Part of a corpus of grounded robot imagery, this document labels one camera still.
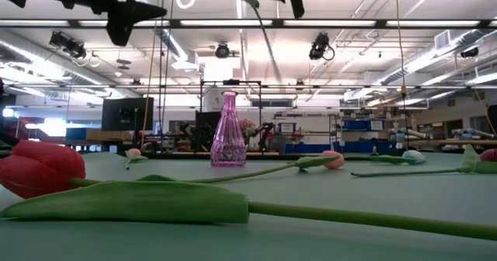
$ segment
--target blue bin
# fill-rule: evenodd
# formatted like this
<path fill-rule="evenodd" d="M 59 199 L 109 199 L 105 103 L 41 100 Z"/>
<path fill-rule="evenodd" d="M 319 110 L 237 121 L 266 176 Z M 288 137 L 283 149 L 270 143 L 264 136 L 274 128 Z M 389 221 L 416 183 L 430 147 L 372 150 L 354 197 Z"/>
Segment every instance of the blue bin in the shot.
<path fill-rule="evenodd" d="M 359 153 L 373 153 L 374 143 L 372 141 L 358 141 L 357 152 Z"/>

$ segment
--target green stem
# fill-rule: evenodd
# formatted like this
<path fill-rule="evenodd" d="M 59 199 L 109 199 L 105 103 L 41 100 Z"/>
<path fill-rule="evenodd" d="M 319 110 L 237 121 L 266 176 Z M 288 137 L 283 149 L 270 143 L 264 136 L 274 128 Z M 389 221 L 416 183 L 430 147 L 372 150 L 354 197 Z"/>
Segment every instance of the green stem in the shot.
<path fill-rule="evenodd" d="M 365 172 L 365 173 L 357 173 L 351 172 L 352 176 L 357 177 L 374 177 L 374 176 L 411 176 L 411 175 L 433 175 L 433 174 L 441 174 L 441 173 L 449 173 L 449 172 L 461 172 L 459 169 L 444 169 L 444 170 L 436 170 L 436 171 L 415 171 L 415 172 Z"/>
<path fill-rule="evenodd" d="M 392 214 L 375 214 L 360 211 L 336 211 L 314 207 L 294 207 L 258 202 L 249 202 L 248 211 L 253 214 L 268 214 L 287 218 L 363 224 L 497 241 L 497 227 L 483 224 L 439 221 L 434 219 L 405 217 Z"/>
<path fill-rule="evenodd" d="M 223 177 L 218 177 L 218 178 L 213 178 L 213 179 L 195 179 L 195 180 L 188 180 L 187 182 L 188 183 L 222 183 L 222 182 L 235 180 L 235 179 L 244 179 L 244 178 L 253 177 L 253 176 L 261 176 L 261 175 L 265 175 L 265 174 L 270 173 L 270 172 L 278 172 L 278 171 L 282 171 L 284 169 L 288 169 L 288 168 L 291 168 L 294 166 L 295 166 L 295 163 L 290 163 L 290 164 L 285 165 L 285 166 L 281 166 L 281 167 L 274 168 L 274 169 L 267 169 L 267 170 L 259 171 L 259 172 L 250 172 L 250 173 L 236 175 L 236 176 L 223 176 Z"/>
<path fill-rule="evenodd" d="M 94 184 L 97 184 L 97 183 L 103 183 L 103 182 L 101 182 L 99 180 L 76 179 L 76 178 L 73 178 L 73 179 L 69 180 L 69 185 L 71 185 L 71 186 L 77 186 L 77 187 L 87 187 L 87 186 L 91 186 L 91 185 L 94 185 Z"/>

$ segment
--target computer screen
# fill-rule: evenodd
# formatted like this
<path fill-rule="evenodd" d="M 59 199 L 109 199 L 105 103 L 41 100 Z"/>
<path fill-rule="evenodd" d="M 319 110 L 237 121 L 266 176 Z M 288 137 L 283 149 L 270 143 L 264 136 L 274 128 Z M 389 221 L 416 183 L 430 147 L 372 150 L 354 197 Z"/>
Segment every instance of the computer screen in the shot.
<path fill-rule="evenodd" d="M 147 98 L 104 99 L 102 131 L 143 130 Z M 153 130 L 154 99 L 148 98 L 146 131 Z"/>

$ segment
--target tulip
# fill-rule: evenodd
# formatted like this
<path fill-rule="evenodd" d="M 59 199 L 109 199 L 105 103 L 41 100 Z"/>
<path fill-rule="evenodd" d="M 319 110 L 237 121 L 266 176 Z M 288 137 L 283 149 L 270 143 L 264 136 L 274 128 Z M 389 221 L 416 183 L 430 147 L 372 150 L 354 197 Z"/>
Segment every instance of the tulip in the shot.
<path fill-rule="evenodd" d="M 85 178 L 85 162 L 56 144 L 20 141 L 0 159 L 0 184 L 24 199 L 77 188 L 69 184 L 73 178 Z"/>

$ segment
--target pink glass vase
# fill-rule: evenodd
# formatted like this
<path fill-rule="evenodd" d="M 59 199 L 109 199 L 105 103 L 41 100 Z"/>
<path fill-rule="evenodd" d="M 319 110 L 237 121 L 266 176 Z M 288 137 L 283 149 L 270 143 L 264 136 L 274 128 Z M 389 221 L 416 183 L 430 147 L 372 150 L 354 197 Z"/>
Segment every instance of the pink glass vase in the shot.
<path fill-rule="evenodd" d="M 243 167 L 247 151 L 238 122 L 236 92 L 223 93 L 224 105 L 210 150 L 210 163 L 215 167 Z"/>

